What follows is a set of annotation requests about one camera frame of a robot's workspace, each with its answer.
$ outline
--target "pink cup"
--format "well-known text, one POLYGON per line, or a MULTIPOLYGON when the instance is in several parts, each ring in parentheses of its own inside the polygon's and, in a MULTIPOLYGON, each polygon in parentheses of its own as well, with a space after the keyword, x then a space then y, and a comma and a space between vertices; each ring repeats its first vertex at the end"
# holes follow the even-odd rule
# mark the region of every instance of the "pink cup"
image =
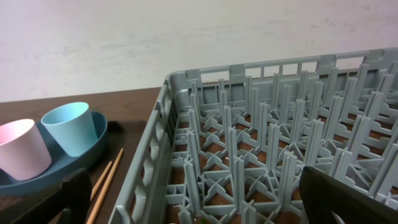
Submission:
POLYGON ((43 173, 51 156, 32 119, 21 119, 0 126, 0 169, 17 180, 43 173))

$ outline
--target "cup rim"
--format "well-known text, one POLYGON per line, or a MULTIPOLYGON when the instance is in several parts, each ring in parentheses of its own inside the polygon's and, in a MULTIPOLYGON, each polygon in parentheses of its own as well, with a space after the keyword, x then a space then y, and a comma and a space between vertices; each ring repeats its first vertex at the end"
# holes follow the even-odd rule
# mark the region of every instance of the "cup rim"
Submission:
POLYGON ((90 108, 90 107, 89 107, 89 104, 86 103, 86 102, 73 102, 73 103, 67 103, 67 104, 61 105, 61 106, 56 107, 56 108, 50 110, 49 112, 47 112, 47 113, 42 117, 42 119, 40 120, 40 122, 41 122, 43 125, 46 125, 46 126, 53 126, 53 125, 64 124, 64 123, 67 123, 67 122, 69 122, 69 121, 73 121, 74 119, 79 118, 79 117, 82 116, 84 113, 86 113, 86 111, 88 111, 89 108, 90 108), (64 108, 64 107, 67 107, 67 106, 70 106, 70 105, 74 105, 74 104, 84 104, 84 105, 86 106, 86 109, 85 109, 84 111, 82 111, 78 116, 75 116, 75 117, 73 117, 72 119, 68 119, 68 120, 66 120, 66 121, 62 121, 62 122, 59 122, 59 123, 53 123, 53 124, 44 122, 44 119, 45 119, 49 114, 54 113, 54 112, 56 112, 56 111, 58 111, 58 110, 61 110, 61 109, 64 108))
POLYGON ((11 121, 11 122, 8 122, 8 123, 6 123, 4 125, 1 125, 0 129, 2 129, 2 128, 6 127, 6 126, 13 125, 15 123, 20 123, 20 122, 30 122, 29 127, 26 128, 26 130, 24 130, 23 132, 21 132, 18 136, 14 137, 14 138, 6 141, 6 142, 3 142, 3 143, 0 142, 0 146, 4 146, 4 145, 6 145, 6 144, 8 144, 10 142, 13 142, 13 141, 21 138, 23 135, 28 133, 35 126, 35 121, 33 119, 18 119, 16 121, 11 121))

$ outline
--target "blue tray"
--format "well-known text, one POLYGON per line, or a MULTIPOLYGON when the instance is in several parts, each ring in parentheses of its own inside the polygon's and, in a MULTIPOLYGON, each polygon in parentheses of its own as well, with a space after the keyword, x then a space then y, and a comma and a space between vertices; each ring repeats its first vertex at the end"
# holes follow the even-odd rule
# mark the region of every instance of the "blue tray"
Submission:
POLYGON ((108 121, 99 112, 92 111, 93 121, 98 136, 97 143, 80 157, 68 156, 51 134, 40 123, 36 123, 44 142, 49 149, 52 162, 50 167, 41 175, 30 180, 16 180, 0 170, 0 194, 29 195, 51 187, 76 169, 92 166, 104 153, 106 148, 106 130, 108 121))

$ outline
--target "black object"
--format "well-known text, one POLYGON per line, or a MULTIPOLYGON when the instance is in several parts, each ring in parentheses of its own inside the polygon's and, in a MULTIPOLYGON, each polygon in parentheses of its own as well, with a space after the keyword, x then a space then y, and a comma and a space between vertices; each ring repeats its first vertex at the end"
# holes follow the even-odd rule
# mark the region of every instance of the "black object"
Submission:
POLYGON ((398 223, 398 212, 313 167, 304 167, 299 191, 310 224, 398 223))
POLYGON ((56 187, 35 194, 0 212, 3 223, 48 223, 62 210, 58 223, 84 224, 90 206, 91 181, 86 169, 66 176, 56 187))

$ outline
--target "light blue cup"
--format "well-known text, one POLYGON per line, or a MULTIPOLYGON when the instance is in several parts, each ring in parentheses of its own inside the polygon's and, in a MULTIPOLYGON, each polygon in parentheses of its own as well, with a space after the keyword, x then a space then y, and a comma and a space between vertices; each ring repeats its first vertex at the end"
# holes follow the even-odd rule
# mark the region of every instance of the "light blue cup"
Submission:
POLYGON ((98 140, 88 103, 69 103, 48 112, 42 124, 71 157, 78 157, 98 140))

